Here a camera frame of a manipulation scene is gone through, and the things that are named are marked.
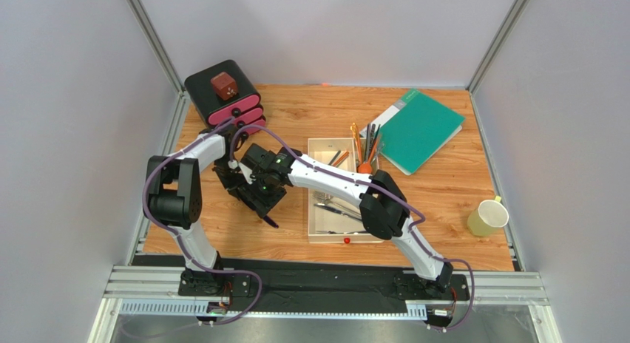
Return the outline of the blue serrated knife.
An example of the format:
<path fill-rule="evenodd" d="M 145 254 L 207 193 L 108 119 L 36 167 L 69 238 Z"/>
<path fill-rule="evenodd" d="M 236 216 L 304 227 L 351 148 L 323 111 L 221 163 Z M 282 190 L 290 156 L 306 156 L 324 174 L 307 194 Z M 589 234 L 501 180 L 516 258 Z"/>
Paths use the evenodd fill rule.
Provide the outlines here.
<path fill-rule="evenodd" d="M 279 228 L 279 225 L 273 219 L 271 219 L 268 215 L 264 216 L 263 220 L 264 220 L 265 223 L 267 223 L 271 227 Z"/>

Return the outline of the blue-grey chopstick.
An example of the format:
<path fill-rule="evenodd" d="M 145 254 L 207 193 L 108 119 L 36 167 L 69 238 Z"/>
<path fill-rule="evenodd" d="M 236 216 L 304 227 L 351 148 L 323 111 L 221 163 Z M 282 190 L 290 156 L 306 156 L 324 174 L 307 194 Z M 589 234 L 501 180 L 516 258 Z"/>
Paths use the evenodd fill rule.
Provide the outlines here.
<path fill-rule="evenodd" d="M 336 159 L 341 155 L 341 150 L 338 150 L 336 152 L 336 154 L 331 158 L 331 160 L 328 162 L 329 166 L 332 166 L 333 163 L 336 161 Z"/>

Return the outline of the orange chopstick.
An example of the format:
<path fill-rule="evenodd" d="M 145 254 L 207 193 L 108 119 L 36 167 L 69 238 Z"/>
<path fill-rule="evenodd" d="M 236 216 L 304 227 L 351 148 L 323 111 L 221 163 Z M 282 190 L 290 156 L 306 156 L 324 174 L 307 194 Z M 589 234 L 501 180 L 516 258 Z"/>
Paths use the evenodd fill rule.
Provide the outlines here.
<path fill-rule="evenodd" d="M 341 164 L 342 164 L 342 163 L 343 163 L 343 162 L 344 162 L 344 161 L 348 158 L 348 156 L 349 156 L 349 152 L 348 152 L 348 151 L 344 152 L 343 154 L 341 154 L 341 155 L 339 156 L 339 158 L 338 158 L 338 159 L 336 159 L 336 160 L 332 163 L 332 166 L 334 166 L 334 167 L 340 166 L 340 165 L 341 165 Z"/>

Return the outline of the silver table knife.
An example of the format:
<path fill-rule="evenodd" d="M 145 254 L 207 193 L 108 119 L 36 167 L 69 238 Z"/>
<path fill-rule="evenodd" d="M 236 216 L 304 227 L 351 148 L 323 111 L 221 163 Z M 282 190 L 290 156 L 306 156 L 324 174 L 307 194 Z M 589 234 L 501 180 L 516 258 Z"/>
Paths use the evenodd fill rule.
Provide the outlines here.
<path fill-rule="evenodd" d="M 326 211 L 331 212 L 333 214 L 338 214 L 338 215 L 350 218 L 350 219 L 358 221 L 358 222 L 362 221 L 361 217 L 357 217 L 357 216 L 355 216 L 353 214 L 347 213 L 346 211 L 339 210 L 339 209 L 334 208 L 332 206 L 328 206 L 328 205 L 325 205 L 325 204 L 322 204 L 322 203 L 316 203 L 314 206 L 317 207 L 317 208 L 320 208 L 322 210 L 326 210 Z"/>

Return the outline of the gold ornate spoon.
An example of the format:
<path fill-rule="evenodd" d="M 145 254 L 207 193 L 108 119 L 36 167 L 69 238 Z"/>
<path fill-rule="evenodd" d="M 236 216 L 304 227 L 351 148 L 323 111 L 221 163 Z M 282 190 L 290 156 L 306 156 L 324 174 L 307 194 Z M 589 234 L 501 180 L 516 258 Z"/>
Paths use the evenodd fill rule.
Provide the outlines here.
<path fill-rule="evenodd" d="M 350 125 L 350 130 L 353 134 L 354 146 L 356 149 L 356 159 L 358 161 L 358 166 L 363 163 L 363 153 L 362 153 L 362 143 L 359 134 L 359 129 L 356 123 L 352 123 Z"/>

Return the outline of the black spoon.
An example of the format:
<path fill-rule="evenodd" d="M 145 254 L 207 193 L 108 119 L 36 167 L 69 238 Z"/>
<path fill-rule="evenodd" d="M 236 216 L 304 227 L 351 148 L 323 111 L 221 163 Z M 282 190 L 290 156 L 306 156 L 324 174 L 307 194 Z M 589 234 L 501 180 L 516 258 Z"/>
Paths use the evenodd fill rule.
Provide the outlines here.
<path fill-rule="evenodd" d="M 369 154 L 370 154 L 371 144 L 372 144 L 373 127 L 374 125 L 372 123 L 369 123 L 366 127 L 366 136 L 365 136 L 365 160 L 366 161 L 369 160 Z"/>

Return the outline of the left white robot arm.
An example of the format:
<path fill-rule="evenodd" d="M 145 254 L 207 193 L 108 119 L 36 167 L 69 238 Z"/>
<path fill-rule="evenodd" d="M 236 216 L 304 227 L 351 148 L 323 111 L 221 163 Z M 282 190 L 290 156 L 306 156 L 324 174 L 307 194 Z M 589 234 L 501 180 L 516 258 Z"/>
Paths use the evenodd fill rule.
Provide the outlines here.
<path fill-rule="evenodd" d="M 147 163 L 142 193 L 144 216 L 167 231 L 185 258 L 182 280 L 188 284 L 221 287 L 228 276 L 221 257 L 209 242 L 200 215 L 203 195 L 200 176 L 213 166 L 229 191 L 245 182 L 231 144 L 240 139 L 229 120 L 201 132 L 188 146 L 167 156 L 153 156 Z"/>

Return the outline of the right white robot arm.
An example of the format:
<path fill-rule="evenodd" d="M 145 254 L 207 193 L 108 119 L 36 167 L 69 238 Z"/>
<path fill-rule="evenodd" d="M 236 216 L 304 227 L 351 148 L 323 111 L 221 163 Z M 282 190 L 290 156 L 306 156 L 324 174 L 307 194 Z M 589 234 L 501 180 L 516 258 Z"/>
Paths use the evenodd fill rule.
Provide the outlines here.
<path fill-rule="evenodd" d="M 391 241 L 419 278 L 441 292 L 448 291 L 452 265 L 419 232 L 415 221 L 423 215 L 412 215 L 406 198 L 387 172 L 345 171 L 293 149 L 273 153 L 257 144 L 249 147 L 238 165 L 248 183 L 263 194 L 294 186 L 320 191 L 357 207 L 366 232 Z"/>

